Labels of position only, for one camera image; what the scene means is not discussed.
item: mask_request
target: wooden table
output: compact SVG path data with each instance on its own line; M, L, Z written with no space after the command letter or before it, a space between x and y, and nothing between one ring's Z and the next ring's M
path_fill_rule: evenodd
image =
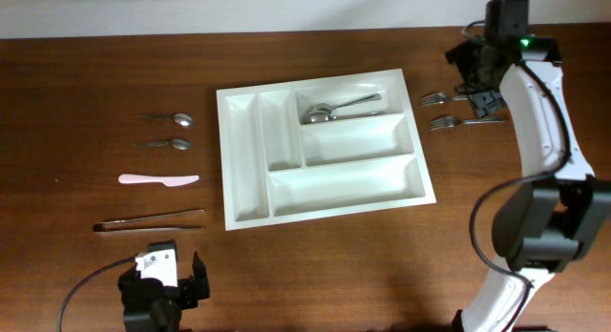
M580 147L611 178L611 25L538 27L564 55L564 92ZM464 103L422 108L425 93L460 82L444 51L459 28L103 37L0 42L0 330L49 331L68 291L91 271L175 239L179 276L198 251L212 299L185 311L194 330L366 330L393 323L449 323L487 269L469 243L475 199L520 175L512 124L438 131L441 114L470 116ZM225 232L217 89L403 69L437 196L433 205ZM196 123L135 119L187 112ZM139 141L183 136L193 149L141 150ZM121 173L199 174L180 188L121 186ZM492 214L478 230L492 254ZM205 208L187 222L200 233L101 237L92 225ZM586 260L533 299L520 322L561 331L611 324L611 224ZM116 279L76 294L66 331L120 331Z

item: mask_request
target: utensil organizer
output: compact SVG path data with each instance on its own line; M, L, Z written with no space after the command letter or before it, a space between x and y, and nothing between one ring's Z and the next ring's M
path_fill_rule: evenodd
M317 103L378 115L303 124ZM217 91L226 230L435 203L401 70Z

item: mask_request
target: metal spoon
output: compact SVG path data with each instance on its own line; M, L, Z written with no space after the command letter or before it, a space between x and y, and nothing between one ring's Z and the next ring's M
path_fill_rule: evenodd
M174 122L178 123L182 127L189 127L193 124L193 118L188 114L177 113L177 114L149 114L149 115L140 115L139 118L153 121L160 121L166 119L172 119Z
M160 146L172 146L175 149L179 149L179 150L188 150L191 148L191 142L181 139L181 138L173 138L171 140L167 140L167 141L149 141L149 142L143 142L143 143L139 143L137 146L138 147L160 147Z
M330 106L326 103L319 103L319 104L315 104L311 107L309 107L305 112L304 115L302 117L302 121L305 124L309 124L309 123L318 123L318 122L326 122L329 120L334 120L337 119L337 117L335 116L331 116L331 113L339 108L344 108L347 106L351 106L354 104L359 104L359 103L364 103L364 102L370 102L370 101L374 101L374 100L380 100L382 99L382 95L379 93L374 93L374 94L370 94L367 95L365 97L361 97L361 98L357 98L354 100L351 100L349 102L337 105L337 106Z

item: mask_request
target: fork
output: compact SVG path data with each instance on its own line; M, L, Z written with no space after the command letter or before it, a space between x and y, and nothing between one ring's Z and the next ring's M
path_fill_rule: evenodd
M469 96L465 94L456 95L456 96L446 96L443 93L431 93L429 95L426 95L420 98L420 104L423 107L426 107L426 106L435 105L435 104L443 104L443 103L447 103L450 101L469 100L469 99L470 99Z
M487 117L470 119L470 120L461 120L455 116L443 116L443 117L436 118L433 121L429 122L429 126L431 127L431 130L434 131L434 130L438 130L442 128L456 127L459 124L480 124L480 123L499 123L499 122L500 123L507 122L507 117L504 115L499 115L499 116L487 116Z

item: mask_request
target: pink knife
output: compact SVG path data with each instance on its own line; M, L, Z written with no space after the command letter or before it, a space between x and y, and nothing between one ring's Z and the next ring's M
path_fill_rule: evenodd
M143 176L123 174L118 177L121 184L163 183L167 187L186 185L198 181L199 176Z

